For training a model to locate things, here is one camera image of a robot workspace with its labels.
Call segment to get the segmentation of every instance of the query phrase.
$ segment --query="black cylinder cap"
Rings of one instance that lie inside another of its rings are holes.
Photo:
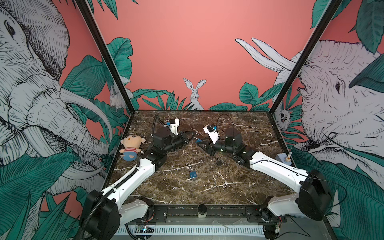
[[[207,206],[205,204],[200,204],[198,207],[197,207],[197,211],[199,212],[199,214],[206,214],[207,213]]]

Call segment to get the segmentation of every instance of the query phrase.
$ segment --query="marble tabletop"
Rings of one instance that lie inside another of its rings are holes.
[[[145,149],[152,141],[151,125],[155,111],[136,111],[129,129],[130,134],[137,134],[147,139],[141,145]],[[207,137],[203,127],[216,123],[221,112],[160,112],[162,121],[180,119],[179,131],[196,131]],[[266,113],[231,112],[236,129],[243,137],[244,144],[251,146],[274,158],[283,152],[272,129]],[[220,129],[227,129],[231,122],[228,117],[221,117]],[[111,175],[110,184],[122,177],[134,165],[122,158]],[[197,178],[190,179],[190,167]],[[170,152],[164,165],[144,181],[127,199],[131,202],[139,196],[151,199],[155,204],[262,204],[267,196],[283,196],[292,190],[283,183],[258,171],[240,166],[230,155],[217,152],[211,157],[198,147],[195,141],[183,149]]]

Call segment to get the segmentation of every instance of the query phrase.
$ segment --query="elephant tusk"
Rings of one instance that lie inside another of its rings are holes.
[[[60,99],[65,103],[73,103],[73,104],[77,104],[81,107],[87,108],[87,109],[93,111],[94,113],[96,113],[97,115],[99,115],[101,117],[101,119],[105,122],[105,124],[107,124],[108,130],[109,130],[109,136],[110,136],[109,142],[111,142],[112,135],[113,135],[112,126],[108,120],[108,117],[105,115],[105,113],[100,108],[98,108],[95,104],[93,104],[89,100],[87,100],[83,97],[80,97],[79,95],[74,94],[73,92],[71,92],[65,88],[61,88],[61,90],[60,90]]]
[[[71,180],[83,180],[96,176],[97,174],[99,174],[99,172],[102,171],[103,168],[104,166],[101,166],[96,170],[82,171],[73,166],[70,166],[67,170],[63,172],[62,176]]]
[[[40,154],[42,157],[49,157],[56,154],[45,140],[44,135],[38,126],[32,126],[23,130],[25,138],[29,144]]]

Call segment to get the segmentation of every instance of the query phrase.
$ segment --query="plush toy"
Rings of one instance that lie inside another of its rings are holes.
[[[125,161],[133,161],[137,157],[137,153],[141,152],[139,148],[142,143],[145,142],[145,138],[141,138],[138,135],[129,135],[120,141],[124,145],[124,148],[119,150],[120,153],[123,153],[121,157]]]

